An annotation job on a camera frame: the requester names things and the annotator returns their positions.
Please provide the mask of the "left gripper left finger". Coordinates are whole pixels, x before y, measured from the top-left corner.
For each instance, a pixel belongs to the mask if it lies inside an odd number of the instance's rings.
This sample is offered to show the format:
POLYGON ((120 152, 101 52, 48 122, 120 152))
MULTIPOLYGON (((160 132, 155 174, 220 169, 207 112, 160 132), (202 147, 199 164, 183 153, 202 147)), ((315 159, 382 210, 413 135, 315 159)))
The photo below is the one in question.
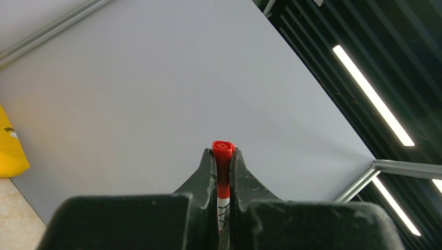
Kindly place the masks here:
POLYGON ((38 249, 217 249, 215 158, 173 193, 77 196, 54 213, 38 249))

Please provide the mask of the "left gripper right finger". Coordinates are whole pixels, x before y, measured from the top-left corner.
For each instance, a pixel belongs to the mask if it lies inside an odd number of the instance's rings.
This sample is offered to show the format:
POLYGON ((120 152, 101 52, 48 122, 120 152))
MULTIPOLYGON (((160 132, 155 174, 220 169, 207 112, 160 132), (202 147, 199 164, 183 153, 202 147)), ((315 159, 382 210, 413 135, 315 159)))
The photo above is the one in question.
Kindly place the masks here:
POLYGON ((284 201, 248 170, 240 150, 230 169, 230 249, 403 249, 378 205, 284 201))

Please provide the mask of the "red marker cap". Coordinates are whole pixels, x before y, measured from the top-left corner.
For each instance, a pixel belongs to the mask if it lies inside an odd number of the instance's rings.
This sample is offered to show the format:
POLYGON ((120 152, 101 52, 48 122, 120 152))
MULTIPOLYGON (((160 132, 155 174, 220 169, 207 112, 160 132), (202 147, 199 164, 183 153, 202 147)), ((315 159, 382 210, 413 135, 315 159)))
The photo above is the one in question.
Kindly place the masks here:
POLYGON ((227 141, 214 141, 212 152, 216 161, 217 197, 230 198, 230 162, 234 155, 235 145, 227 141))

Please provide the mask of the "red whiteboard marker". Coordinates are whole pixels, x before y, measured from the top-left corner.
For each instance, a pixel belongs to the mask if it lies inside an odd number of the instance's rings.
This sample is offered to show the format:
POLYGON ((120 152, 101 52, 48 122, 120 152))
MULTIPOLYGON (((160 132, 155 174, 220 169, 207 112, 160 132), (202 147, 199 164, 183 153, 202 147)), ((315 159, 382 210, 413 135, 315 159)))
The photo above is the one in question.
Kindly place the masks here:
POLYGON ((226 217, 229 215, 230 198, 217 198, 218 233, 221 234, 226 217))

